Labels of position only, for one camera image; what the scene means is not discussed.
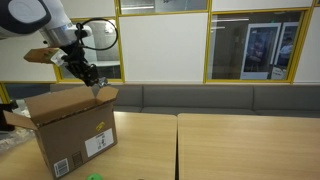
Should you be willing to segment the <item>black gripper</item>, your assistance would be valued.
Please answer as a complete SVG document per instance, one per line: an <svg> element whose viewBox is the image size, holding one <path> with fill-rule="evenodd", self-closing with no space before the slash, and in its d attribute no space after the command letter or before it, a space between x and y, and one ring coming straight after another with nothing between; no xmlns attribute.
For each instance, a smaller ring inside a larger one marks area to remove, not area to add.
<svg viewBox="0 0 320 180"><path fill-rule="evenodd" d="M67 54L64 59L66 69L76 78L82 80L86 86L94 86L99 83L97 67L85 59L85 51L74 44L62 46Z"/></svg>

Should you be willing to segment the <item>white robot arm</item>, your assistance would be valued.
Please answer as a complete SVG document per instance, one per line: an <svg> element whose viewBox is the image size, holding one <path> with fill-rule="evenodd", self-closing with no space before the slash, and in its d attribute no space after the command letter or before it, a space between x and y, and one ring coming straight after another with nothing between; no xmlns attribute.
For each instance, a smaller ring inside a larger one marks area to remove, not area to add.
<svg viewBox="0 0 320 180"><path fill-rule="evenodd" d="M92 35L89 26L73 24L60 0L0 0L2 39L31 35L39 31L47 48L30 50L28 62L64 65L86 86L102 81L97 66L85 58L82 39Z"/></svg>

